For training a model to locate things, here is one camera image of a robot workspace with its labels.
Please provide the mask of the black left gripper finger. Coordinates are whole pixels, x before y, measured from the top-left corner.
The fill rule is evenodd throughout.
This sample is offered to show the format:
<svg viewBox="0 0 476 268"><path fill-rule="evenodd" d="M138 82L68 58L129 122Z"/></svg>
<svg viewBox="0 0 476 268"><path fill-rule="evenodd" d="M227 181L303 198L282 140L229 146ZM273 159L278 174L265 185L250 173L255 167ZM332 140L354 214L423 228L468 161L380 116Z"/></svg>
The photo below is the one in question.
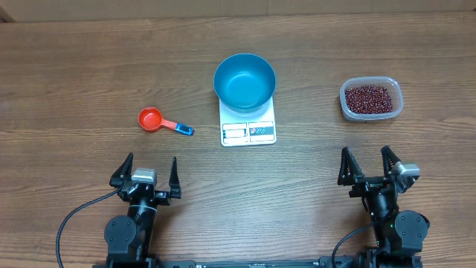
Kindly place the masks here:
<svg viewBox="0 0 476 268"><path fill-rule="evenodd" d="M181 186L179 182L178 168L177 168L177 159L175 156L173 157L172 167L170 171L169 186L170 186L171 194L181 193Z"/></svg>
<svg viewBox="0 0 476 268"><path fill-rule="evenodd" d="M124 160L123 164L111 175L111 181L122 181L128 179L131 176L132 172L132 163L133 163L133 153L129 155Z"/></svg>

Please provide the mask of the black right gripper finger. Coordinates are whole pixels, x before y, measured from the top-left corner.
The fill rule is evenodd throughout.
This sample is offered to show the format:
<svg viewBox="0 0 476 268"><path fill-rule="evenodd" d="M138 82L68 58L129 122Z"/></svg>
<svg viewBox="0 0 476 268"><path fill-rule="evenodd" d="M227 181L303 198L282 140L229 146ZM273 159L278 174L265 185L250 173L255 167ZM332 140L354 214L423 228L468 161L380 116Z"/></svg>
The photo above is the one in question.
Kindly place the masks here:
<svg viewBox="0 0 476 268"><path fill-rule="evenodd" d="M400 158L390 149L388 145L381 149L384 175L391 174L393 166L400 162Z"/></svg>
<svg viewBox="0 0 476 268"><path fill-rule="evenodd" d="M359 167L355 156L349 147L344 147L341 151L341 166L338 175L338 185L355 185L364 178L364 174Z"/></svg>

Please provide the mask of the red measuring scoop blue handle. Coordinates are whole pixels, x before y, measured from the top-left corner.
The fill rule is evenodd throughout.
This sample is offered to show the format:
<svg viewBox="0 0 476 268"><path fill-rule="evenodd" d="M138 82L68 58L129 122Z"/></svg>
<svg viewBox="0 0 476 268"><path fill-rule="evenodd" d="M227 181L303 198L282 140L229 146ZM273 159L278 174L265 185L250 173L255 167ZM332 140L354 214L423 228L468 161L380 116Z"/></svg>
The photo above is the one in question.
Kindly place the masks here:
<svg viewBox="0 0 476 268"><path fill-rule="evenodd" d="M155 107L146 107L142 109L138 115L138 123L148 132L155 132L162 127L165 127L183 135L192 136L194 134L194 129L192 127L164 119L161 112Z"/></svg>

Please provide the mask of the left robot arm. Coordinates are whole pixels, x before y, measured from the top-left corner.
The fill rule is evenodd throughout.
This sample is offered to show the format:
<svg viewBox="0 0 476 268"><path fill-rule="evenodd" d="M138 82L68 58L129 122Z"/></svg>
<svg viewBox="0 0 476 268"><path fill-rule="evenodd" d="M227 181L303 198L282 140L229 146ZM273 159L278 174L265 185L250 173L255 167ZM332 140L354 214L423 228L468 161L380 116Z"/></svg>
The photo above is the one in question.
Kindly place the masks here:
<svg viewBox="0 0 476 268"><path fill-rule="evenodd" d="M163 267L149 252L155 216L159 206L171 205L181 198L177 160L173 158L168 191L160 191L157 173L150 168L132 168L133 154L112 174L109 184L129 204L127 214L113 217L104 230L108 245L107 267Z"/></svg>

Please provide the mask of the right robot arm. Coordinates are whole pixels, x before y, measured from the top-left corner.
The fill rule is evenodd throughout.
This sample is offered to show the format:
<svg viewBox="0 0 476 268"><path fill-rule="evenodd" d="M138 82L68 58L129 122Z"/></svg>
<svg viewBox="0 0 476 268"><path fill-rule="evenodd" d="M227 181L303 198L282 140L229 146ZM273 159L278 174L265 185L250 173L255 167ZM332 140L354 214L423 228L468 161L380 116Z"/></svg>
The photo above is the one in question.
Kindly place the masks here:
<svg viewBox="0 0 476 268"><path fill-rule="evenodd" d="M420 169L412 162L402 162L390 149L381 149L383 175L365 176L348 147L341 151L338 184L350 186L349 196L359 198L370 215L370 224L343 237L331 255L333 267L421 267L418 254L428 234L427 217L412 210L401 211L398 196L405 193L419 178ZM367 229L373 229L376 246L367 247L356 256L337 257L340 246Z"/></svg>

